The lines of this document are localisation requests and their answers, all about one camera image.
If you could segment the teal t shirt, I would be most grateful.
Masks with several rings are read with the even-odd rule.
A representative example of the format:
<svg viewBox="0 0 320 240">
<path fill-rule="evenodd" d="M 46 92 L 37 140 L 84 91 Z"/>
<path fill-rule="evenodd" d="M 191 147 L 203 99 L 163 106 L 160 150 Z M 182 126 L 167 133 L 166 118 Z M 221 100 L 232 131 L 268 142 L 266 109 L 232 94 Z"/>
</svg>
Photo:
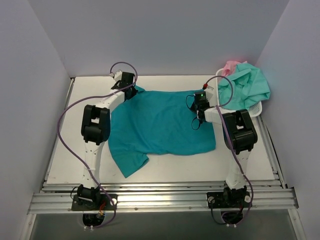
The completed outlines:
<svg viewBox="0 0 320 240">
<path fill-rule="evenodd" d="M 146 91 L 114 109 L 110 119 L 108 147 L 125 178 L 149 161 L 148 155 L 190 156 L 215 150 L 213 125 L 197 127 L 188 109 L 194 90 Z"/>
</svg>

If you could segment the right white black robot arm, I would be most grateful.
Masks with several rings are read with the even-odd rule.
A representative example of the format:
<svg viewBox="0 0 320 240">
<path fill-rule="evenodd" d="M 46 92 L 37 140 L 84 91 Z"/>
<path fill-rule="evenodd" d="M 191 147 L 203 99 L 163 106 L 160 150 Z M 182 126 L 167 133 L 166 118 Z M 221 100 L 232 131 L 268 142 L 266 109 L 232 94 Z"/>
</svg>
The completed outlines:
<svg viewBox="0 0 320 240">
<path fill-rule="evenodd" d="M 222 200 L 225 205 L 232 207 L 240 199 L 249 197 L 246 171 L 248 158 L 258 141 L 258 134 L 246 109 L 222 113 L 217 105 L 210 106 L 204 90 L 196 91 L 193 97 L 190 109 L 196 113 L 200 124 L 208 122 L 222 125 L 225 145 L 232 154 Z"/>
</svg>

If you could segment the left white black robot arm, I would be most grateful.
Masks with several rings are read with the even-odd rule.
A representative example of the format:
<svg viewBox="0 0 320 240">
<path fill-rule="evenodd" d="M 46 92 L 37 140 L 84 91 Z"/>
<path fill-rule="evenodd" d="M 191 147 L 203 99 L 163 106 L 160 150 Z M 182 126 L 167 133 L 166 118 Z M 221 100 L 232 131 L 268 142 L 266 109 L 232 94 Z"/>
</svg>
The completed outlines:
<svg viewBox="0 0 320 240">
<path fill-rule="evenodd" d="M 101 155 L 105 142 L 111 134 L 112 112 L 138 92 L 135 89 L 134 73 L 119 70 L 112 78 L 115 84 L 107 96 L 102 97 L 96 104 L 86 105 L 83 110 L 81 135 L 84 140 L 85 165 L 77 196 L 90 210 L 97 209 L 101 203 L 99 187 Z"/>
</svg>

